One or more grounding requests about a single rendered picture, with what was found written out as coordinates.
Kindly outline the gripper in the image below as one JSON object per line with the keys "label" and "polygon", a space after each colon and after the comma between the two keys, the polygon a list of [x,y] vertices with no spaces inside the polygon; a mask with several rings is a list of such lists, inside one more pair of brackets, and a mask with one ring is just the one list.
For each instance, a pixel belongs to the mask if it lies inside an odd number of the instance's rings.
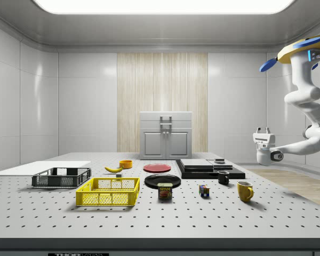
{"label": "gripper", "polygon": [[270,132],[268,127],[266,127],[264,133],[262,133],[261,128],[258,127],[256,133],[253,133],[253,140],[256,144],[261,144],[263,147],[275,146],[275,135]]}

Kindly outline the yellow basket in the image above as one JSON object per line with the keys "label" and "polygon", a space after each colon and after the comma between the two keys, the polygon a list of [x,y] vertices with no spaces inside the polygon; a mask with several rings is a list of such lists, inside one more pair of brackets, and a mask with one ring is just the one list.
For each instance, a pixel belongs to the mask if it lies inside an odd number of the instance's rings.
{"label": "yellow basket", "polygon": [[77,206],[134,206],[139,178],[92,178],[76,190]]}

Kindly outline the red plate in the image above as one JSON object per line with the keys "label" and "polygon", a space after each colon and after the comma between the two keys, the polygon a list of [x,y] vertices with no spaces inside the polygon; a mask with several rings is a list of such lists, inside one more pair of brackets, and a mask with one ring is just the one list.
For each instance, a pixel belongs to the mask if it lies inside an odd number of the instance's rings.
{"label": "red plate", "polygon": [[143,170],[150,173],[164,173],[171,170],[171,167],[166,164],[148,164],[143,167]]}

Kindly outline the black stove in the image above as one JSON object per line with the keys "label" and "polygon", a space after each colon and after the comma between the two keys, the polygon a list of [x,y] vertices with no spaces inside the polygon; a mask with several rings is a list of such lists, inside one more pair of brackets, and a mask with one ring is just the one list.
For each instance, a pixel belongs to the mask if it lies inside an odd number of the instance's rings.
{"label": "black stove", "polygon": [[231,179],[245,179],[245,173],[232,164],[218,164],[211,159],[178,159],[176,163],[183,179],[216,179],[218,171],[228,171]]}

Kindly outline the dark grey basket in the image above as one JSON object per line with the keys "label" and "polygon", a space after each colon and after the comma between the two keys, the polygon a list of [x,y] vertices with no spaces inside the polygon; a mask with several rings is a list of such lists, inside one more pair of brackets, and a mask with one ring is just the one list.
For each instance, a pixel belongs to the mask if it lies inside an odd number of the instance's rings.
{"label": "dark grey basket", "polygon": [[32,176],[34,187],[78,187],[91,177],[91,168],[53,167]]}

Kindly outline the white board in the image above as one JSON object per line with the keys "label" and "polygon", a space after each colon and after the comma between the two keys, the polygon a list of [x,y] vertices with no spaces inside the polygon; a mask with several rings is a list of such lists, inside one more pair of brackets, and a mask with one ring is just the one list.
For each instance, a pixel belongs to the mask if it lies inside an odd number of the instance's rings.
{"label": "white board", "polygon": [[53,167],[82,167],[90,161],[36,161],[0,171],[0,175],[34,175]]}

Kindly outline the white cabinet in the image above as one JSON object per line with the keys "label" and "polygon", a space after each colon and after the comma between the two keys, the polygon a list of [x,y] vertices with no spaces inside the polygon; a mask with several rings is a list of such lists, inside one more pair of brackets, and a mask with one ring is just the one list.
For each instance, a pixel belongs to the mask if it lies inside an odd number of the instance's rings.
{"label": "white cabinet", "polygon": [[191,158],[191,117],[190,111],[141,111],[140,158]]}

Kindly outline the yellow mug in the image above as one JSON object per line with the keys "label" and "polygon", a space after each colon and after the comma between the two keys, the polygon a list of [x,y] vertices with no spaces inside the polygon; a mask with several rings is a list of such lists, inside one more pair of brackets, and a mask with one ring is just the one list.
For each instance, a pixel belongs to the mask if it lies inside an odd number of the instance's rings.
{"label": "yellow mug", "polygon": [[249,202],[254,195],[253,184],[246,181],[237,183],[238,195],[243,202]]}

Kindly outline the black plate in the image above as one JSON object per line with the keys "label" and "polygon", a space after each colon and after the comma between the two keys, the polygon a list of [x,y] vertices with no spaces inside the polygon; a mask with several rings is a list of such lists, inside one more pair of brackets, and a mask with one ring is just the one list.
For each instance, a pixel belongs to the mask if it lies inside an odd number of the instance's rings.
{"label": "black plate", "polygon": [[178,176],[166,174],[154,174],[145,178],[145,184],[148,187],[157,188],[158,183],[171,183],[173,188],[181,184],[181,179]]}

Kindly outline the flat-sided can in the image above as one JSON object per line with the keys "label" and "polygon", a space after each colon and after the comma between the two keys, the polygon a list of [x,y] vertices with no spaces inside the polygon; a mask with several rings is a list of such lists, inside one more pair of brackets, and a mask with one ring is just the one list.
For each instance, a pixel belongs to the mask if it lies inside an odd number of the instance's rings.
{"label": "flat-sided can", "polygon": [[159,199],[170,199],[172,195],[172,183],[158,183],[158,198]]}

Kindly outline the drone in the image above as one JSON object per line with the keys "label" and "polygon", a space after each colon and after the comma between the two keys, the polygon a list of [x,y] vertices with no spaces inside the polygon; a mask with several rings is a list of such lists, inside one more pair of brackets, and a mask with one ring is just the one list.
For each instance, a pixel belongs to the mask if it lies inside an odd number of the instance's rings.
{"label": "drone", "polygon": [[311,38],[301,39],[284,47],[277,55],[277,57],[265,62],[259,70],[264,72],[271,68],[277,61],[280,63],[291,63],[290,57],[300,51],[308,51],[309,61],[320,59],[320,35]]}

